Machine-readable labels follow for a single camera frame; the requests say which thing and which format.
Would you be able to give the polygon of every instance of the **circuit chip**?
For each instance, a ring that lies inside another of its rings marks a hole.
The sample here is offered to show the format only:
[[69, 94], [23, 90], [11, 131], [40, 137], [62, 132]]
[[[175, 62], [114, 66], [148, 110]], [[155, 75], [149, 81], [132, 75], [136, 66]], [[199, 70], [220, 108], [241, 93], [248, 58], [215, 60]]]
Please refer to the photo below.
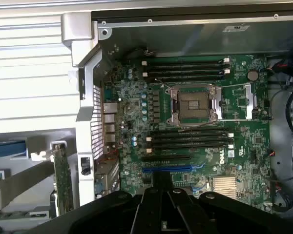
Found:
[[256, 175], [256, 174], [258, 174], [258, 173], [259, 173], [258, 168], [253, 168], [253, 169], [252, 169], [252, 174], [253, 174], [253, 175]]
[[190, 179], [190, 175], [189, 174], [184, 174], [184, 180], [188, 181]]
[[246, 106], [246, 99], [245, 98], [239, 98], [238, 99], [238, 106]]
[[263, 139], [261, 137], [255, 137], [255, 144], [262, 144]]

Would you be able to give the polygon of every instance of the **pcie slot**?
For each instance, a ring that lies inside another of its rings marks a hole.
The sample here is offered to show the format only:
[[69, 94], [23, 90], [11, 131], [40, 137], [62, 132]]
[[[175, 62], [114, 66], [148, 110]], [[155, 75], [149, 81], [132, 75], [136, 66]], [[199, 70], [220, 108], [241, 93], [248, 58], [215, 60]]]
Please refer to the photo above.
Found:
[[142, 168], [143, 173], [151, 172], [190, 172], [192, 171], [191, 165], [185, 166], [161, 166], [161, 167], [144, 167]]
[[213, 142], [213, 141], [226, 141], [228, 140], [227, 136], [204, 136], [204, 137], [182, 137], [182, 138], [164, 138], [164, 139], [155, 139], [152, 140], [152, 145], [155, 144], [165, 144], [165, 143], [187, 143], [187, 142]]
[[164, 156], [143, 156], [142, 162], [164, 161], [164, 160], [189, 160], [191, 156], [188, 155], [164, 155]]
[[213, 143], [204, 143], [204, 142], [190, 142], [182, 144], [159, 144], [152, 145], [153, 149], [184, 149], [184, 148], [215, 148], [215, 147], [226, 147], [229, 142], [217, 141]]

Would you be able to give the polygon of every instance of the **screw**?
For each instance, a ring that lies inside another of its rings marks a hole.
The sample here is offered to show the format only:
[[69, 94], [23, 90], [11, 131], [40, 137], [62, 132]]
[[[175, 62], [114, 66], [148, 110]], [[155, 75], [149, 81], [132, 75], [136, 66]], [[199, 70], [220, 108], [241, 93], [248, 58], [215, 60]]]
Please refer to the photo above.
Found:
[[180, 194], [180, 193], [181, 193], [181, 189], [174, 189], [174, 190], [173, 190], [173, 193], [175, 193], [175, 194]]
[[206, 194], [205, 196], [208, 199], [215, 199], [215, 196], [213, 194]]

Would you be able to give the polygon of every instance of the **blue pcie slot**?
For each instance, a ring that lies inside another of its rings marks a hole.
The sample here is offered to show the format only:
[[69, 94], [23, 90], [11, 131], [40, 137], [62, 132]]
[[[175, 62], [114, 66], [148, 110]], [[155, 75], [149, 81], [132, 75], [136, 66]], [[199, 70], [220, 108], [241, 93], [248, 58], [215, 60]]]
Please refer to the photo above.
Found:
[[151, 172], [191, 172], [195, 169], [203, 168], [205, 163], [200, 166], [192, 166], [192, 165], [185, 165], [185, 166], [166, 166], [166, 167], [143, 167], [143, 173], [151, 173]]

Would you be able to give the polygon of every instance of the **ram slot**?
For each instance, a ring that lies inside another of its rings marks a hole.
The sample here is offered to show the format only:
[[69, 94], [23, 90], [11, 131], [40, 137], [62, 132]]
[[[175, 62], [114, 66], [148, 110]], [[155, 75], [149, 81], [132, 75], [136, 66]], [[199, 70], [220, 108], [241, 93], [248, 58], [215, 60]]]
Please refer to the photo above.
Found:
[[166, 75], [166, 76], [154, 76], [154, 77], [148, 77], [146, 79], [146, 82], [148, 83], [154, 83], [156, 82], [155, 79], [160, 80], [162, 82], [180, 82], [180, 81], [184, 81], [184, 82], [190, 82], [190, 81], [210, 81], [210, 82], [214, 82], [214, 81], [218, 81], [218, 80], [223, 80], [225, 77], [225, 75], [223, 74], [191, 74], [191, 75]]
[[184, 131], [163, 131], [152, 132], [152, 139], [163, 139], [173, 137], [207, 137], [207, 136], [227, 136], [227, 128], [204, 129], [204, 130], [184, 130]]
[[217, 148], [217, 147], [227, 147], [228, 142], [226, 141], [216, 141], [213, 143], [205, 142], [189, 142], [189, 143], [174, 143], [174, 144], [159, 144], [152, 145], [153, 149], [169, 150], [169, 149], [185, 149], [185, 148]]
[[156, 70], [149, 71], [147, 73], [148, 77], [161, 77], [162, 75], [191, 75], [191, 74], [211, 74], [211, 75], [219, 75], [224, 74], [224, 70], [222, 69], [169, 69], [169, 70]]
[[187, 143], [187, 142], [213, 142], [213, 141], [228, 141], [227, 136], [201, 136], [201, 137], [182, 137], [182, 138], [164, 138], [152, 140], [152, 145], [166, 143]]
[[174, 69], [174, 68], [193, 68], [193, 67], [213, 67], [213, 68], [227, 68], [229, 64], [225, 64], [223, 60], [217, 61], [202, 61], [202, 62], [149, 62], [146, 71], [162, 70], [162, 69]]

